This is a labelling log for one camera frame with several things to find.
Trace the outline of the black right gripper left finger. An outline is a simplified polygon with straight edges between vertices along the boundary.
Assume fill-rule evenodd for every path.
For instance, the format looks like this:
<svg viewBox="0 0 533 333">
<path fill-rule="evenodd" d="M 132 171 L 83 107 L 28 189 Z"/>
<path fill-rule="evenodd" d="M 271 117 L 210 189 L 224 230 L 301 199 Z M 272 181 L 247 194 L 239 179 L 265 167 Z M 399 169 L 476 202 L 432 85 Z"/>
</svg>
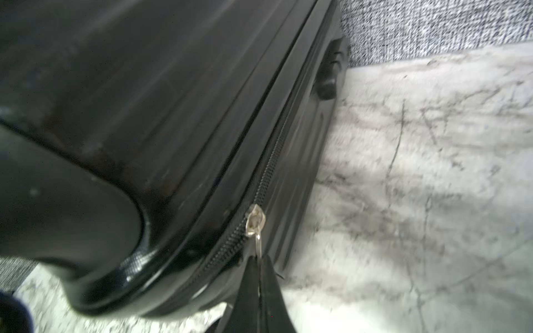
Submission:
<svg viewBox="0 0 533 333">
<path fill-rule="evenodd" d="M 224 313 L 215 332 L 258 332 L 259 312 L 260 267 L 256 256 L 251 256 L 233 308 Z"/>
</svg>

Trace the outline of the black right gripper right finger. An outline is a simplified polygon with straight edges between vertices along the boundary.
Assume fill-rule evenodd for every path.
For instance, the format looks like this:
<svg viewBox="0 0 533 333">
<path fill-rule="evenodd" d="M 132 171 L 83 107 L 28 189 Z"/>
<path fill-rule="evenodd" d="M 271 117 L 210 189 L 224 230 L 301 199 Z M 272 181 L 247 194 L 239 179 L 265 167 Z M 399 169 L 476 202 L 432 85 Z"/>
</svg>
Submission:
<svg viewBox="0 0 533 333">
<path fill-rule="evenodd" d="M 259 332 L 295 333 L 295 327 L 288 314 L 283 294 L 278 283 L 278 276 L 276 275 L 269 256 L 265 255 L 261 258 L 259 268 Z"/>
</svg>

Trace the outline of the silver zipper pull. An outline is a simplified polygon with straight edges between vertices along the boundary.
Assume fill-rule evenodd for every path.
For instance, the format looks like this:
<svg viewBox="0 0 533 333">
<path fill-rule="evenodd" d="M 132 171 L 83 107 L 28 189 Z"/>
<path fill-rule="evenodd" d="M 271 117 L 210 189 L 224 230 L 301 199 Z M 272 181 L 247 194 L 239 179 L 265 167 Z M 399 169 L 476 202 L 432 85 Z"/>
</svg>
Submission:
<svg viewBox="0 0 533 333">
<path fill-rule="evenodd" d="M 253 204 L 247 211 L 245 233 L 248 238 L 254 239 L 255 256 L 262 258 L 262 230 L 267 220 L 266 214 L 258 204 Z"/>
</svg>

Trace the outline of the black ribbed hard-shell suitcase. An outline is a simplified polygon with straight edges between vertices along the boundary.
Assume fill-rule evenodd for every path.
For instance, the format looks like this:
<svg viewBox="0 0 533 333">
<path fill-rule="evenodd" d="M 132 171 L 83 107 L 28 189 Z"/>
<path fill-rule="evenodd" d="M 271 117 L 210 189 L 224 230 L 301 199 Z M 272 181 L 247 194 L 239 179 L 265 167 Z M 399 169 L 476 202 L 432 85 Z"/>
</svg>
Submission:
<svg viewBox="0 0 533 333">
<path fill-rule="evenodd" d="M 3 1 L 1 256 L 170 321 L 291 255 L 344 84 L 338 1 Z"/>
</svg>

